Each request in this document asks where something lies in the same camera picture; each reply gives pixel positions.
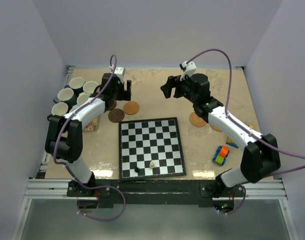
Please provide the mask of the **dark blue mug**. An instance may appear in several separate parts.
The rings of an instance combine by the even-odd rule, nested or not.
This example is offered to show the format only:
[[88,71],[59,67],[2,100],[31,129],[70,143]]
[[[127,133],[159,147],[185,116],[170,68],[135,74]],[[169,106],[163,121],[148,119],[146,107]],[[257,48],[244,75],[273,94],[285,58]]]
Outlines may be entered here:
[[83,87],[85,84],[85,80],[82,77],[74,77],[70,80],[68,85],[65,85],[64,88],[70,88],[74,91],[74,93],[78,96],[80,93],[83,92]]

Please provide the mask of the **light wooden coaster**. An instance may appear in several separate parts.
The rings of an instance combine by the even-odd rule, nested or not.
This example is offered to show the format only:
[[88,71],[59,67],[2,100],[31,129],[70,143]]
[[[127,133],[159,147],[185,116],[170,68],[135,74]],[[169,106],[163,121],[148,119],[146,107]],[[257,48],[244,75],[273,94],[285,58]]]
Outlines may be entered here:
[[140,105],[136,101],[129,101],[124,104],[123,111],[127,115],[134,115],[140,109]]

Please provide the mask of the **woven rattan coaster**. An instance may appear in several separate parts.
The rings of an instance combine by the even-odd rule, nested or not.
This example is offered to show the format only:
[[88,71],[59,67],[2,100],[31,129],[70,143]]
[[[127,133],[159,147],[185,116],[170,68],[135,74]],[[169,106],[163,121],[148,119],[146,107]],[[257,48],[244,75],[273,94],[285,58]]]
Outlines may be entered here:
[[218,128],[217,126],[213,125],[213,124],[209,124],[210,127],[214,130],[214,131],[217,131],[217,132],[222,132],[222,130],[220,128]]
[[189,115],[189,122],[198,128],[204,127],[207,122],[205,120],[203,120],[201,117],[197,116],[197,114],[195,112],[192,112]]

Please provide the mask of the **dark walnut coaster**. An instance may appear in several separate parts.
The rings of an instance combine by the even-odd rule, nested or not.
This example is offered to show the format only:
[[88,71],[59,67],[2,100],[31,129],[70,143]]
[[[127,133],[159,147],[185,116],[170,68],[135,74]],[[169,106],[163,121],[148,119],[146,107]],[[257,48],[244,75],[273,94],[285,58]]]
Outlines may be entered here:
[[117,101],[114,100],[110,107],[107,108],[108,111],[113,110],[117,106]]
[[114,108],[108,113],[108,119],[113,123],[121,122],[125,117],[125,113],[120,108]]

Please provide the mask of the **teal grey mug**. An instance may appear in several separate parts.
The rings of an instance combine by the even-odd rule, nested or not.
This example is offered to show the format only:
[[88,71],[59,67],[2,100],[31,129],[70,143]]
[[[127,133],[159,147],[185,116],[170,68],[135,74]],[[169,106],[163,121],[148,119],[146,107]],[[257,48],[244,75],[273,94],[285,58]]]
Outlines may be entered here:
[[77,95],[71,88],[64,88],[59,91],[56,97],[53,98],[53,102],[55,104],[63,102],[72,108],[77,104]]

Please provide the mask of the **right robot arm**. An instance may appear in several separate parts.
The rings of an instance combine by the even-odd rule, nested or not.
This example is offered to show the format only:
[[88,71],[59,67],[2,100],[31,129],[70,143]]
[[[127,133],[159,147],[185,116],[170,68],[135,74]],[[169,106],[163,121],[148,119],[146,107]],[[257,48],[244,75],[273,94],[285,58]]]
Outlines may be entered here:
[[281,167],[280,155],[275,150],[276,138],[272,134],[263,135],[226,113],[224,105],[211,95],[206,75],[195,73],[183,80],[169,76],[160,89],[167,99],[189,100],[198,117],[219,128],[243,151],[240,167],[216,176],[212,193],[215,198],[227,196],[237,185],[257,183]]

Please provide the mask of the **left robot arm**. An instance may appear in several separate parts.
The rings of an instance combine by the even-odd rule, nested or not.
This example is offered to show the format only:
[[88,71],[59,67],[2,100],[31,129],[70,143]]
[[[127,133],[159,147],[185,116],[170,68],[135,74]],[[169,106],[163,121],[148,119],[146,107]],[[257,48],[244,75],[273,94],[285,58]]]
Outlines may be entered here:
[[51,154],[55,164],[63,165],[72,176],[68,187],[84,196],[91,196],[96,191],[94,173],[87,167],[82,158],[83,130],[93,119],[105,113],[115,101],[130,101],[132,82],[124,83],[125,74],[118,72],[105,73],[101,85],[97,86],[90,97],[72,112],[63,116],[51,114],[45,151]]

